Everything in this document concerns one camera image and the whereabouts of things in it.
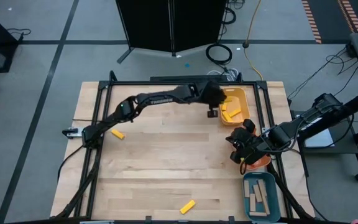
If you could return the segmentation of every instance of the metal bracket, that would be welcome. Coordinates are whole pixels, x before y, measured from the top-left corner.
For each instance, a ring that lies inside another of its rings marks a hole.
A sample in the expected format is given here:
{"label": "metal bracket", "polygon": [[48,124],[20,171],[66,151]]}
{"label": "metal bracket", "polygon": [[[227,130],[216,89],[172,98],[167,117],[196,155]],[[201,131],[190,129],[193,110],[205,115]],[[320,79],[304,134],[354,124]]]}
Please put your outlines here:
{"label": "metal bracket", "polygon": [[262,133],[264,133],[267,130],[269,130],[269,128],[262,128]]}
{"label": "metal bracket", "polygon": [[256,85],[263,90],[267,90],[267,82],[266,81],[256,81]]}
{"label": "metal bracket", "polygon": [[76,128],[76,127],[69,127],[66,130],[62,131],[68,139],[73,139],[74,137],[82,137],[82,130],[84,128]]}
{"label": "metal bracket", "polygon": [[107,88],[110,85],[110,81],[99,81],[98,90]]}
{"label": "metal bracket", "polygon": [[80,224],[114,224],[114,220],[110,220],[110,221],[85,221],[85,222],[80,222]]}
{"label": "metal bracket", "polygon": [[230,216],[229,217],[229,224],[235,224],[235,219],[234,219],[234,216]]}
{"label": "metal bracket", "polygon": [[144,224],[152,224],[152,216],[151,215],[146,216],[146,220],[145,220]]}

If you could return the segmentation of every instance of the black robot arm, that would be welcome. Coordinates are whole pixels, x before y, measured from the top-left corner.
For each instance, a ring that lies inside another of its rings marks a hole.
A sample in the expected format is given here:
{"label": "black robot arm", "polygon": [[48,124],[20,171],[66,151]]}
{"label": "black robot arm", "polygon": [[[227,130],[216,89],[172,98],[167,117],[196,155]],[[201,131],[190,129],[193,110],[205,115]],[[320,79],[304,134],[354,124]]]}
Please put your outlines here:
{"label": "black robot arm", "polygon": [[245,120],[245,128],[236,128],[229,137],[226,138],[235,148],[231,159],[240,163],[245,160],[246,164],[253,164],[267,153],[274,154],[290,150],[295,144],[296,137],[303,128],[310,125],[317,118],[323,116],[334,116],[345,110],[332,94],[323,94],[314,100],[313,106],[299,117],[290,122],[275,125],[260,136],[254,135],[255,125],[251,120]]}
{"label": "black robot arm", "polygon": [[118,104],[115,112],[98,124],[90,125],[82,131],[84,147],[92,147],[96,144],[102,133],[114,125],[125,122],[133,122],[146,106],[159,105],[162,103],[204,103],[210,109],[217,108],[226,99],[223,90],[213,82],[194,83],[178,86],[170,91],[157,93],[140,93],[130,96]]}

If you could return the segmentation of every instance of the wooden tabletop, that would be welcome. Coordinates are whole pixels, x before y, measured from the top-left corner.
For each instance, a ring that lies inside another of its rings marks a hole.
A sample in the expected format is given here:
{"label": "wooden tabletop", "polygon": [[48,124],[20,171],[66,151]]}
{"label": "wooden tabletop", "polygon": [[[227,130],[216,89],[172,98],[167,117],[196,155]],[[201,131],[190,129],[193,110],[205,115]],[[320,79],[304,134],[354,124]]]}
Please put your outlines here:
{"label": "wooden tabletop", "polygon": [[[82,84],[75,119],[92,118],[97,87],[98,82]],[[259,134],[254,91],[251,86],[238,87],[246,91],[250,118]],[[110,113],[130,95],[173,88],[162,85],[114,86]],[[283,83],[268,82],[268,92],[275,122],[290,121]],[[264,100],[261,103],[265,121],[268,121]],[[242,176],[239,166],[229,158],[233,147],[224,139],[234,127],[224,126],[220,118],[207,118],[207,110],[208,106],[196,103],[149,106],[133,123],[114,127],[125,134],[124,140],[106,132],[92,219],[144,220],[145,216],[151,215],[153,220],[227,220],[228,216],[247,220],[242,198]],[[73,122],[76,127],[89,124],[85,121]],[[65,156],[81,144],[80,138],[69,140]],[[63,167],[51,215],[61,212],[77,191],[84,156],[83,149]],[[314,216],[299,154],[283,153],[282,160],[289,190]],[[278,187],[277,192],[281,214],[285,217]],[[85,214],[88,192],[84,198],[81,214]],[[179,209],[190,200],[196,202],[195,207],[182,215]]]}

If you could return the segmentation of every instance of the black metal frame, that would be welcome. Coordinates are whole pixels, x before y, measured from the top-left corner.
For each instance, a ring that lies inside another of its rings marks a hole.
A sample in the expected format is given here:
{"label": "black metal frame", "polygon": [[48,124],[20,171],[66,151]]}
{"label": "black metal frame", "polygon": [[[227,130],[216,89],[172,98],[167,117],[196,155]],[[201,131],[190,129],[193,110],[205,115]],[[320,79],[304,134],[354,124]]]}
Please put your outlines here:
{"label": "black metal frame", "polygon": [[[107,89],[108,92],[107,92],[106,100],[104,102],[103,118],[105,118],[108,115],[109,102],[111,99],[111,91],[112,91],[112,87],[114,85],[184,85],[187,83],[189,83],[189,82],[186,82],[186,81],[167,81],[167,82],[166,81],[159,81],[159,82],[149,82],[149,81],[126,82],[126,81],[123,81],[123,82],[120,82],[120,81],[117,81],[117,79],[113,73],[110,73],[110,81],[100,81],[99,82],[98,93],[96,95],[96,102],[95,102],[94,111],[93,111],[92,124],[96,124],[96,122],[97,122],[99,109],[100,109],[99,107],[101,104],[101,95],[102,95],[102,92],[104,91],[104,89]],[[274,125],[272,107],[270,104],[267,83],[265,81],[243,82],[242,80],[239,80],[237,82],[219,82],[219,84],[220,85],[245,85],[245,86],[253,87],[261,131],[262,131],[262,128],[265,128],[265,121],[264,121],[262,105],[260,103],[260,95],[259,95],[259,89],[262,89],[262,91],[264,93],[264,98],[265,98],[268,121],[269,121],[270,126]],[[100,147],[98,147],[96,149],[96,153],[99,155],[101,154],[101,151],[103,148],[103,138],[104,138],[104,136],[101,136]],[[83,182],[85,181],[85,178],[87,176],[87,173],[88,173],[88,167],[90,166],[90,159],[91,159],[91,151],[92,151],[92,149],[90,149],[90,148],[86,149],[80,185],[83,184]],[[277,166],[278,166],[278,173],[280,174],[281,179],[283,180],[285,185],[287,185],[285,182],[285,173],[283,170],[283,162],[282,162],[282,159],[280,156],[277,156]],[[96,174],[94,180],[92,180],[91,188],[89,190],[88,206],[87,206],[86,214],[85,214],[86,217],[92,216],[94,195],[96,193],[97,178],[98,178],[98,175]],[[289,202],[287,201],[287,199],[284,199],[284,200],[285,200],[285,210],[286,210],[287,217],[292,218],[293,214],[292,214],[291,206],[290,206]],[[80,216],[81,206],[82,206],[82,198],[77,203],[77,206],[76,206],[75,212],[74,212],[74,217]]]}
{"label": "black metal frame", "polygon": [[[310,138],[312,136],[314,136],[315,134],[321,132],[322,130],[325,130],[335,124],[338,124],[340,121],[342,121],[343,119],[347,119],[347,122],[349,121],[349,116],[358,112],[358,95],[351,99],[350,101],[348,101],[347,103],[344,104],[344,106],[347,108],[347,110],[344,110],[342,113],[339,114],[335,114],[334,116],[325,116],[323,117],[321,120],[319,120],[318,122],[316,122],[315,125],[310,126],[308,129],[304,130],[303,133],[300,134],[300,137],[298,138],[298,146],[300,149],[300,154],[301,154],[301,158],[302,158],[302,162],[303,162],[303,168],[305,170],[305,175],[306,177],[309,177],[309,172],[308,172],[308,168],[306,166],[306,162],[305,162],[305,154],[307,154],[307,148],[304,145],[304,140],[307,138]],[[293,119],[295,119],[295,113],[292,112],[291,116]],[[355,154],[356,155],[356,159],[358,162],[358,133],[355,133],[353,127],[351,127],[351,134],[353,135],[354,138],[354,142],[355,142],[355,147],[357,147],[356,152],[353,153],[349,153],[349,152],[327,152],[327,153],[335,153],[335,154]]]}
{"label": "black metal frame", "polygon": [[[198,76],[198,77],[199,77],[199,79],[204,79],[204,80],[206,79],[206,76]],[[96,94],[96,101],[95,101],[91,124],[96,124],[96,122],[97,122],[98,114],[99,114],[99,110],[100,110],[100,104],[101,104],[101,96],[102,96],[104,89],[107,89],[107,95],[106,95],[106,99],[104,102],[103,118],[108,116],[111,92],[112,92],[112,88],[114,85],[184,85],[184,84],[189,84],[191,82],[194,82],[194,79],[192,81],[181,80],[181,81],[154,81],[154,82],[150,82],[150,81],[119,82],[119,81],[117,81],[117,78],[116,78],[114,72],[111,71],[109,81],[100,81],[99,82],[98,92]],[[260,129],[262,132],[262,128],[266,128],[266,127],[265,127],[264,115],[262,112],[262,105],[260,103],[259,90],[261,89],[264,93],[264,100],[265,100],[266,111],[267,111],[267,116],[268,116],[268,121],[269,121],[270,127],[274,125],[273,112],[272,112],[272,107],[270,104],[269,91],[267,88],[266,81],[244,82],[244,81],[242,81],[242,75],[240,74],[239,78],[234,82],[219,82],[219,84],[222,86],[243,85],[243,86],[252,86],[253,87],[254,94],[255,94],[257,113],[258,113],[258,117],[259,117],[259,124],[260,124]],[[81,174],[80,186],[85,182],[87,177],[93,177],[92,181],[90,182],[89,197],[88,197],[85,216],[80,216],[81,206],[83,203],[82,202],[83,195],[81,195],[81,198],[79,199],[78,203],[76,204],[73,217],[68,217],[69,214],[67,214],[67,217],[52,217],[49,220],[36,220],[36,221],[20,222],[20,223],[27,223],[27,224],[49,224],[49,223],[73,223],[74,224],[75,223],[75,224],[77,224],[82,221],[90,221],[91,217],[92,217],[94,196],[96,193],[96,184],[97,184],[97,179],[98,179],[99,164],[100,164],[101,153],[102,153],[102,148],[103,148],[103,140],[104,140],[104,135],[102,135],[100,137],[98,147],[96,149],[94,149],[94,150],[96,150],[94,165],[95,164],[97,165],[96,166],[97,169],[94,170],[93,171],[94,173],[92,173],[92,174],[88,173],[88,167],[90,165],[92,149],[87,148],[86,153],[85,153],[85,159],[84,159],[83,170],[82,170],[82,174]],[[283,162],[282,162],[282,158],[280,157],[280,155],[276,156],[276,163],[277,163],[280,179],[282,180],[283,184],[285,186],[287,186],[287,183],[285,181]],[[87,184],[86,186],[84,186],[84,185],[81,186],[81,188],[83,188],[83,187],[87,188],[87,187],[89,187],[89,184]],[[327,222],[327,221],[314,220],[314,219],[293,218],[292,209],[291,209],[291,205],[290,205],[289,201],[285,197],[283,199],[285,201],[285,212],[287,214],[287,217],[286,218],[281,217],[279,219],[279,222],[344,224],[341,222]],[[219,220],[219,221],[189,221],[189,220],[185,220],[185,221],[164,220],[164,221],[161,221],[161,220],[153,220],[152,221],[151,216],[146,216],[145,220],[114,220],[114,223],[122,223],[122,224],[125,224],[125,223],[130,223],[130,224],[136,224],[136,223],[139,223],[139,224],[166,223],[166,224],[168,224],[168,223],[172,223],[172,224],[177,224],[177,223],[182,223],[182,222],[189,223],[189,224],[190,223],[194,223],[194,224],[203,224],[203,223],[217,223],[217,224],[222,224],[222,223],[228,223],[228,224],[235,224],[235,223],[244,223],[245,224],[246,223],[246,224],[248,224],[249,223],[249,224],[251,224],[251,223],[253,223],[252,221],[235,221],[233,216],[229,216],[228,221],[221,221],[221,220]]]}

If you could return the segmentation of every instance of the yellow wooden block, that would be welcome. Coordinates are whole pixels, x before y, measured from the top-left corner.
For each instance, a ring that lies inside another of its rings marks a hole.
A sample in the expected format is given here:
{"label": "yellow wooden block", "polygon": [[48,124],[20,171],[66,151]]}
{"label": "yellow wooden block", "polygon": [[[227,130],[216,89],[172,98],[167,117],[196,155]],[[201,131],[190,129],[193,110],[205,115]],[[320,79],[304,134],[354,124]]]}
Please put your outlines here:
{"label": "yellow wooden block", "polygon": [[228,96],[226,97],[226,99],[224,100],[225,103],[231,102],[232,101],[232,96]]}
{"label": "yellow wooden block", "polygon": [[241,112],[241,109],[236,109],[234,110],[232,113],[229,114],[229,116],[232,118],[234,117],[235,115],[239,114]]}
{"label": "yellow wooden block", "polygon": [[111,133],[121,140],[125,138],[125,135],[119,132],[118,130],[113,129],[111,130]]}
{"label": "yellow wooden block", "polygon": [[196,204],[196,202],[194,200],[191,200],[189,203],[187,203],[185,206],[183,206],[183,208],[180,209],[180,213],[182,213],[183,215],[189,211],[191,208],[193,208],[193,206]]}
{"label": "yellow wooden block", "polygon": [[226,119],[226,121],[228,122],[233,122],[233,120],[231,119],[231,117],[229,116],[229,114],[227,113],[227,111],[223,111],[222,115],[224,116],[224,119]]}

